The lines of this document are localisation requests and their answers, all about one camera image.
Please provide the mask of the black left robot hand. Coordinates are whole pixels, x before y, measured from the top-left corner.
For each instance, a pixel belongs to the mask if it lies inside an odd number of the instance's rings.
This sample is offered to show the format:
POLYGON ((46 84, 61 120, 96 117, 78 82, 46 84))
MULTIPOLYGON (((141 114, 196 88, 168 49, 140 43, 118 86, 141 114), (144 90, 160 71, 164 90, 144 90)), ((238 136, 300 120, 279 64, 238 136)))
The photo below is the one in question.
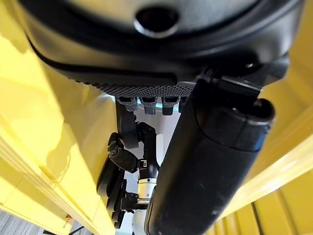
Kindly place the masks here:
POLYGON ((19 0, 47 65, 151 113, 180 98, 147 209, 148 235, 202 235, 238 190, 275 117, 302 0, 19 0))

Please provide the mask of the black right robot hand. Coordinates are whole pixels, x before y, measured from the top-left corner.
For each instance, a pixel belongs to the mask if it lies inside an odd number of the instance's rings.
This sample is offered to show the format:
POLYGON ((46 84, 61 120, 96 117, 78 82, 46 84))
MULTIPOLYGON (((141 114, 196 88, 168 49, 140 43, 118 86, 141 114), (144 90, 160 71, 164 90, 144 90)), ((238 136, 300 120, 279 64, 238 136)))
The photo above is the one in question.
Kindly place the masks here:
POLYGON ((143 157, 137 158, 133 153, 124 148, 118 134, 113 132, 108 141, 108 157, 119 168, 129 173, 139 172, 138 180, 156 179, 159 172, 157 162, 157 135, 152 126, 144 122, 135 123, 135 140, 142 142, 143 157))

